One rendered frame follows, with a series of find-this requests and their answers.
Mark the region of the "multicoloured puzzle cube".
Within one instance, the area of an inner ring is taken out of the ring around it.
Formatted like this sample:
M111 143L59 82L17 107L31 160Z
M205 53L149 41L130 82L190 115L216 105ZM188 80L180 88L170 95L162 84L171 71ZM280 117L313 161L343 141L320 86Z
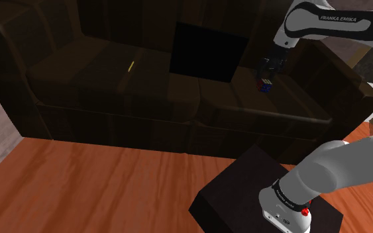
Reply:
M257 79L256 87L259 92L268 93L272 88L272 82L269 79Z

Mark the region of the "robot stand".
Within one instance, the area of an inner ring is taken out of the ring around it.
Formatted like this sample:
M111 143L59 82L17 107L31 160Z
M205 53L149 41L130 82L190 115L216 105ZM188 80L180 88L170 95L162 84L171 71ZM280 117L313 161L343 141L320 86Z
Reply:
M199 191L189 212L204 233L283 233L264 218L258 194L288 172L282 164L304 157L276 159L253 145Z

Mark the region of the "black square cushion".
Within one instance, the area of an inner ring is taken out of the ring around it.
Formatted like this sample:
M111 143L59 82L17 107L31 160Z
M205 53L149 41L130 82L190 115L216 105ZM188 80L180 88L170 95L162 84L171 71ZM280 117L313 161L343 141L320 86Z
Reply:
M187 23L176 23L170 72L231 82L248 38Z

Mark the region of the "dark brown sofa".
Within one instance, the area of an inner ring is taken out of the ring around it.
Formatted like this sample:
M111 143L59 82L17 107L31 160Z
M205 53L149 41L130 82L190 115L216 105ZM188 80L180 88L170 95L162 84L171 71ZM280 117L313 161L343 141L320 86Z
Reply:
M257 90L254 68L291 3L0 0L0 103L24 137L307 156L373 112L373 88L322 42L302 40L271 90ZM170 72L177 22L248 38L231 82Z

